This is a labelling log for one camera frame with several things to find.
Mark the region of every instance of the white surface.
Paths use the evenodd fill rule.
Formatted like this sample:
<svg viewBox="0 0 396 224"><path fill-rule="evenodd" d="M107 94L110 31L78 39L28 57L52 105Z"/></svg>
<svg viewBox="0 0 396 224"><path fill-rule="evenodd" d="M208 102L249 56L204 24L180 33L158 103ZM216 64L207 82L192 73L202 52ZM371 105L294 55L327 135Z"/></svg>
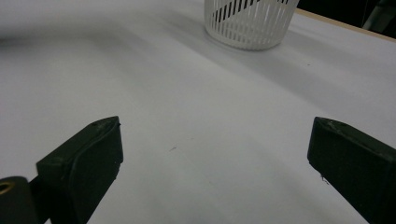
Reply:
<svg viewBox="0 0 396 224"><path fill-rule="evenodd" d="M315 116L396 147L396 45L301 15L267 51L204 1L2 1L0 175L120 116L125 161L90 223L365 223L306 152Z"/></svg>

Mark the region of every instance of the screw hole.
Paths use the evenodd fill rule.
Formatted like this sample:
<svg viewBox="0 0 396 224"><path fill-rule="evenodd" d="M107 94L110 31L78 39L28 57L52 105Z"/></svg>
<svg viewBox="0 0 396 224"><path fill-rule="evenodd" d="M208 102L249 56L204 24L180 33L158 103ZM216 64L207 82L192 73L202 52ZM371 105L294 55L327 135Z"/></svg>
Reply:
<svg viewBox="0 0 396 224"><path fill-rule="evenodd" d="M13 182L0 183L0 195L9 192L12 188L14 188L14 185L15 184Z"/></svg>

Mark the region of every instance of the white basket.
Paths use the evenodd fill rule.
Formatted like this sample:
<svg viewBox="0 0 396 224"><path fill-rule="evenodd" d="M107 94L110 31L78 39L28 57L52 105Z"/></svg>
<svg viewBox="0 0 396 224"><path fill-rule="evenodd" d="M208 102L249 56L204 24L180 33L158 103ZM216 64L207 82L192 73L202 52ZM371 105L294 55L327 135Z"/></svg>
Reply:
<svg viewBox="0 0 396 224"><path fill-rule="evenodd" d="M205 0L205 28L215 39L240 49L280 43L299 0Z"/></svg>

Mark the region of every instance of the plastic basket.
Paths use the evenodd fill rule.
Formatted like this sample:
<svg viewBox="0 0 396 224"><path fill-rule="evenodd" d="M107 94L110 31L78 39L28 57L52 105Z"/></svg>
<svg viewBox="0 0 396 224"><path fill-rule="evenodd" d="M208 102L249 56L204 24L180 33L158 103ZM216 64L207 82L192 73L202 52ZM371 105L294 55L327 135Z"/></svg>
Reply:
<svg viewBox="0 0 396 224"><path fill-rule="evenodd" d="M218 41L240 49L280 43L299 0L205 0L205 28Z"/></svg>

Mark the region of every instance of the white table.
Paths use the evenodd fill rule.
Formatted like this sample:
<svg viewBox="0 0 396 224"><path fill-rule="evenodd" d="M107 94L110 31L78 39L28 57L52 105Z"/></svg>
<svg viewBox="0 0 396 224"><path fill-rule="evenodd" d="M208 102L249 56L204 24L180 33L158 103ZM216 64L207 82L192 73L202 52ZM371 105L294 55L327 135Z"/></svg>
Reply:
<svg viewBox="0 0 396 224"><path fill-rule="evenodd" d="M0 3L0 175L120 116L124 163L90 223L366 223L306 158L315 116L396 147L396 44L294 15L242 51L203 0Z"/></svg>

